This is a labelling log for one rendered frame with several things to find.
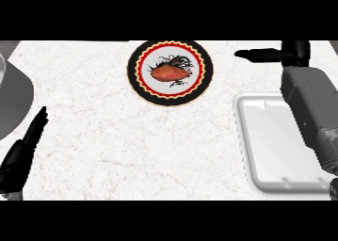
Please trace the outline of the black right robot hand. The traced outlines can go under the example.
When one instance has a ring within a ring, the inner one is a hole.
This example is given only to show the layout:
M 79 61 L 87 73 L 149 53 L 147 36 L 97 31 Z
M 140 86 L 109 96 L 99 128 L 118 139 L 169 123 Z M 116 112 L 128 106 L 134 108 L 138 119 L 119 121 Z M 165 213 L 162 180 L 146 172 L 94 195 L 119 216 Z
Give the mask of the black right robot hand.
M 283 67 L 307 67 L 309 60 L 309 41 L 283 40 L 280 49 L 237 50 L 233 55 L 245 58 L 250 63 L 279 62 Z

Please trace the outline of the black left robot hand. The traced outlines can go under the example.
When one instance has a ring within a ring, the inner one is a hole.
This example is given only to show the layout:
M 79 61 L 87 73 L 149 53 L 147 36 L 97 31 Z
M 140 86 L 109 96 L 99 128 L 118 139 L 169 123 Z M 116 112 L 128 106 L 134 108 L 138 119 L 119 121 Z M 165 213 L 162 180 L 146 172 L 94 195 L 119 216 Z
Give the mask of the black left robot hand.
M 37 143 L 47 121 L 45 107 L 42 107 L 31 121 L 25 136 L 12 144 L 0 165 L 0 194 L 22 191 L 29 175 Z

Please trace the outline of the orange-brown sweet potato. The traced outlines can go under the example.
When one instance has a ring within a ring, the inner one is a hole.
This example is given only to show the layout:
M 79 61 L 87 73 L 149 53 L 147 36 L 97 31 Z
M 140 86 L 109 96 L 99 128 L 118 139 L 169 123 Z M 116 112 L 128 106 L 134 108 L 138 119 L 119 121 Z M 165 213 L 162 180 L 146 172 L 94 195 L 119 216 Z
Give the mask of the orange-brown sweet potato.
M 162 65 L 152 69 L 150 76 L 159 82 L 180 81 L 189 76 L 189 72 L 184 69 L 171 65 Z

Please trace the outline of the white rectangular plate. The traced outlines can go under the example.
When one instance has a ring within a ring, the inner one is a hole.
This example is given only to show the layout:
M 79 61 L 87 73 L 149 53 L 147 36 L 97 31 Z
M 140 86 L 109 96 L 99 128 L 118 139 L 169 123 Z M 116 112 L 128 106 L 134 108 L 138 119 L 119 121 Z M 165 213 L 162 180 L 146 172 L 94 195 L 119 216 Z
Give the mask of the white rectangular plate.
M 277 92 L 233 97 L 246 182 L 267 200 L 329 200 L 329 182 L 314 152 L 305 147 L 287 104 Z

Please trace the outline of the oval black-rimmed patterned tray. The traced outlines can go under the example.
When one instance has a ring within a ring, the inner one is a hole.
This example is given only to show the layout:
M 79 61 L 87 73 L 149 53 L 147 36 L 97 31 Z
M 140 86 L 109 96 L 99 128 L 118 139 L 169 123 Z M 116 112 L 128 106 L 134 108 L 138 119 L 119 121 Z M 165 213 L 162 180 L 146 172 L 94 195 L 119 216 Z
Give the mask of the oval black-rimmed patterned tray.
M 162 65 L 184 69 L 189 76 L 180 81 L 159 82 L 150 71 Z M 130 56 L 127 76 L 131 88 L 144 101 L 160 106 L 178 106 L 191 102 L 208 88 L 211 58 L 193 40 L 147 40 Z

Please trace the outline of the large grey round pot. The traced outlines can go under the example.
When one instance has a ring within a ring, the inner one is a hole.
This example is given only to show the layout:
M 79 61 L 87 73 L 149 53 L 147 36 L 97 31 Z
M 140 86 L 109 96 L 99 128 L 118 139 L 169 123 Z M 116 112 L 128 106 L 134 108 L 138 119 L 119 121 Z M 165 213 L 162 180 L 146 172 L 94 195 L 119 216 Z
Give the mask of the large grey round pot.
M 22 122 L 32 100 L 31 79 L 0 54 L 0 140 Z

